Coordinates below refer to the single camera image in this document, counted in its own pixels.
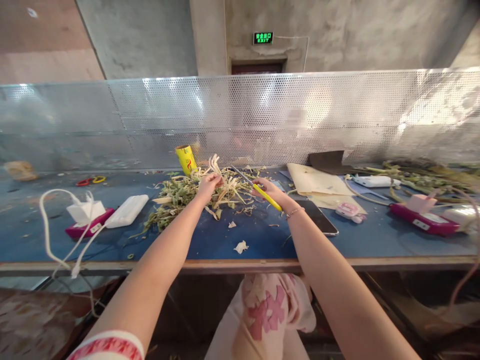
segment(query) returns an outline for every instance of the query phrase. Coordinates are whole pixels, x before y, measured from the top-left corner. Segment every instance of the hand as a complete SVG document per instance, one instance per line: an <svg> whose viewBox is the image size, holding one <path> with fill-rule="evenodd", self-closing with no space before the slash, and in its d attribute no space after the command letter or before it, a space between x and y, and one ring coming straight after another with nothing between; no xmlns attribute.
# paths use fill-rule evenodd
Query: hand
<svg viewBox="0 0 480 360"><path fill-rule="evenodd" d="M266 192L267 195L269 195L273 200L275 200L276 203L281 206L284 212L289 213L290 209L295 209L299 207L295 200L293 200L290 196L288 196L286 193L284 193L266 178L258 177L253 180L252 183L257 185L263 185L262 190ZM259 192L255 189L251 191L251 194L263 199L262 195L260 195Z"/></svg>
<svg viewBox="0 0 480 360"><path fill-rule="evenodd" d="M205 205L207 205L212 198L215 189L223 184L224 179L220 175L217 173L208 174L201 179L196 196L202 199L205 202Z"/></svg>

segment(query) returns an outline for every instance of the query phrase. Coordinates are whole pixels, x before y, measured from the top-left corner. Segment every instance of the smartphone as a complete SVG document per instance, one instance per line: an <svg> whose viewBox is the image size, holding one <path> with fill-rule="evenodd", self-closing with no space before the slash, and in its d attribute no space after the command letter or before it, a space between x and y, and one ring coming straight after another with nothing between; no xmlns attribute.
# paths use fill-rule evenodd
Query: smartphone
<svg viewBox="0 0 480 360"><path fill-rule="evenodd" d="M320 210L313 202L310 200L297 200L296 202L302 208L305 208L307 215L326 236L337 236L339 234L337 228L324 215L322 210Z"/></svg>

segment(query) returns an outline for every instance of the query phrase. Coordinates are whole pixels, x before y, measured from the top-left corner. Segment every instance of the wrist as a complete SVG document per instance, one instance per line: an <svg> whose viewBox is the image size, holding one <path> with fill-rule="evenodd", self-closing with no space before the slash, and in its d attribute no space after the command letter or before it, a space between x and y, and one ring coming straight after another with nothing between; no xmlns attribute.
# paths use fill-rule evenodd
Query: wrist
<svg viewBox="0 0 480 360"><path fill-rule="evenodd" d="M299 203L296 202L295 200L293 200L290 196L285 196L285 198L283 198L281 200L281 202L278 203L282 210L286 213L286 214L289 214L291 213L293 210L297 209L300 207Z"/></svg>
<svg viewBox="0 0 480 360"><path fill-rule="evenodd" d="M192 201L190 201L190 204L194 203L194 204L200 206L203 209L204 207L206 207L209 204L211 198L212 197L207 198L206 196L197 195L193 198Z"/></svg>

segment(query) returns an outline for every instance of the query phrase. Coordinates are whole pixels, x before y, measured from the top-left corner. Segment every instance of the table edge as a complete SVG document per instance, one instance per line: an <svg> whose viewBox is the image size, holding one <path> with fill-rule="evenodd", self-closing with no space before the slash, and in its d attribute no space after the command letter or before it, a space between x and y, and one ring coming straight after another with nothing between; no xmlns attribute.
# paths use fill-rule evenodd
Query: table edge
<svg viewBox="0 0 480 360"><path fill-rule="evenodd" d="M356 271L413 271L467 269L475 263L475 255L462 256L399 256L347 258ZM82 265L82 274L126 275L137 261L88 261ZM54 262L1 262L0 276L49 276L58 265ZM301 272L297 259L225 259L187 260L181 274L246 274L246 273ZM58 272L67 276L66 270Z"/></svg>

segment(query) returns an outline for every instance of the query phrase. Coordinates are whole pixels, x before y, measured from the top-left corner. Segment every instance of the exit sign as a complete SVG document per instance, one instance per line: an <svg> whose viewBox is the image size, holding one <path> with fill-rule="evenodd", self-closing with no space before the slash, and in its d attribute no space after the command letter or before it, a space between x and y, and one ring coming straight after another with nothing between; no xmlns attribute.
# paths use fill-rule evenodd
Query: exit sign
<svg viewBox="0 0 480 360"><path fill-rule="evenodd" d="M271 44L274 40L273 32L254 32L253 45Z"/></svg>

